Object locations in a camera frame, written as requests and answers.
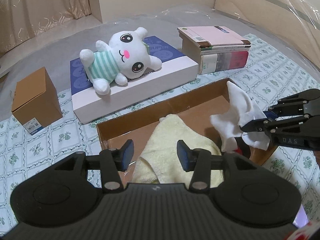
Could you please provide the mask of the white cloth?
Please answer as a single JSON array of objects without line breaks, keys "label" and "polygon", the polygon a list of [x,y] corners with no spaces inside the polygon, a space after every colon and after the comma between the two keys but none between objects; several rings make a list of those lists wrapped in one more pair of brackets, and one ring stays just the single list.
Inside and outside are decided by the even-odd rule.
[{"label": "white cloth", "polygon": [[237,150],[236,138],[253,148],[267,150],[269,137],[263,132],[243,132],[241,128],[252,120],[264,119],[266,115],[257,103],[236,84],[227,82],[230,108],[226,113],[210,116],[210,123],[219,133],[222,146],[221,151]]}]

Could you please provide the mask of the cream yellow towel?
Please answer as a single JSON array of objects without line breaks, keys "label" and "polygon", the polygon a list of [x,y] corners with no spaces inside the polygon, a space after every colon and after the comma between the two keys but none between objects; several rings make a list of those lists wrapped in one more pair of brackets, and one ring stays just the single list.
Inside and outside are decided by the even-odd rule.
[{"label": "cream yellow towel", "polygon": [[185,172],[177,155],[177,142],[183,140],[191,149],[202,148],[221,155],[216,144],[189,128],[174,114],[160,118],[141,155],[138,157],[132,183],[184,183],[189,187],[193,172]]}]

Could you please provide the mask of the open brown cardboard tray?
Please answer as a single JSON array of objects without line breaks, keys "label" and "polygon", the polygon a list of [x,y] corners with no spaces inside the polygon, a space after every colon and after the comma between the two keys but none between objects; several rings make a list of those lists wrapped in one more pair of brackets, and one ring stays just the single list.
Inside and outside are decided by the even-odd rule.
[{"label": "open brown cardboard tray", "polygon": [[[234,83],[230,79],[219,80],[100,123],[97,126],[97,131],[102,150],[120,149],[129,139],[134,143],[131,163],[125,172],[120,172],[123,183],[131,183],[138,157],[159,124],[160,118],[169,114],[178,115],[194,132],[213,141],[222,154],[222,140],[217,130],[210,123],[210,116],[223,114],[229,110],[228,81]],[[236,138],[236,142],[238,148],[235,151],[241,152],[258,164],[263,163],[273,152],[271,143],[267,150],[261,150],[246,145],[241,138]]]}]

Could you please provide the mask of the blue and white flat box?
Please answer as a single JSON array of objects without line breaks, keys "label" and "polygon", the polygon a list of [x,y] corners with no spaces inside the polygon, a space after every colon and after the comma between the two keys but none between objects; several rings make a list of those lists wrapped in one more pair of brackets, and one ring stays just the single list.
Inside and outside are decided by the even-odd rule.
[{"label": "blue and white flat box", "polygon": [[79,58],[70,62],[73,111],[83,124],[196,79],[197,62],[157,36],[149,36],[144,42],[150,54],[161,59],[161,69],[156,72],[147,69],[140,78],[129,80],[124,87],[113,82],[110,93],[105,96],[95,92]]}]

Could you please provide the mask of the thick red white book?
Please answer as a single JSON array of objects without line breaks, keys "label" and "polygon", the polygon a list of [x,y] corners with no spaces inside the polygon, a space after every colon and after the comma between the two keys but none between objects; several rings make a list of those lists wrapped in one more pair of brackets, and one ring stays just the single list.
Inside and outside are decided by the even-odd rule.
[{"label": "thick red white book", "polygon": [[200,48],[187,38],[182,39],[182,53],[198,63],[198,74],[209,74],[224,70],[243,68],[249,56],[249,49],[243,51],[212,52],[201,55]]}]

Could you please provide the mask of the small brown cardboard box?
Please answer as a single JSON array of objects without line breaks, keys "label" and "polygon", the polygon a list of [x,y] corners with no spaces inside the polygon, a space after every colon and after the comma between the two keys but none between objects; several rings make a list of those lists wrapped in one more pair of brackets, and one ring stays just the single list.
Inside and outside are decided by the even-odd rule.
[{"label": "small brown cardboard box", "polygon": [[56,88],[46,68],[18,81],[11,112],[31,135],[62,118]]}]

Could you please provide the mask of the wooden headboard in plastic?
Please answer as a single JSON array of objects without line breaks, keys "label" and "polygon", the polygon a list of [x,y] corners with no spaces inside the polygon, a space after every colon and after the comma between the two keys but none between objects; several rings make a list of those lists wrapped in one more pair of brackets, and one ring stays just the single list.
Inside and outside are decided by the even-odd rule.
[{"label": "wooden headboard in plastic", "polygon": [[262,27],[319,66],[319,9],[305,0],[215,0],[215,9]]}]

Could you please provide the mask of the pink cover book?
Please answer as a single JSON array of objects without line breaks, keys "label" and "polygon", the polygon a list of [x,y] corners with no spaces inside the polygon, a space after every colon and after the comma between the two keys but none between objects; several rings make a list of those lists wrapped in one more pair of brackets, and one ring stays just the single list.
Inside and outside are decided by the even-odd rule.
[{"label": "pink cover book", "polygon": [[201,49],[251,46],[249,40],[224,26],[178,27],[177,29],[181,38],[190,40]]}]

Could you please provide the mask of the white bunny plush toy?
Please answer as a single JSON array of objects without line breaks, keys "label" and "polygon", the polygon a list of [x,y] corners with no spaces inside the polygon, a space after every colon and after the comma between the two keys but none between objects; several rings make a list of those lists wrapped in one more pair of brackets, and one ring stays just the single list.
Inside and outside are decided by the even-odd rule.
[{"label": "white bunny plush toy", "polygon": [[143,27],[120,31],[113,34],[108,43],[98,40],[96,52],[90,49],[80,51],[80,61],[97,94],[107,95],[112,82],[126,86],[129,79],[141,77],[148,68],[161,69],[161,60],[150,55],[143,42],[147,34]]}]

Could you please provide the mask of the beige curtain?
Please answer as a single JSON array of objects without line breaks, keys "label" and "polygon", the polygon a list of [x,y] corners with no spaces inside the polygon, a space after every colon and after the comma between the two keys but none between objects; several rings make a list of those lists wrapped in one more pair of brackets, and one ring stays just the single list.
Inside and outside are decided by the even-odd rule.
[{"label": "beige curtain", "polygon": [[90,14],[89,0],[1,0],[1,55],[53,27]]}]

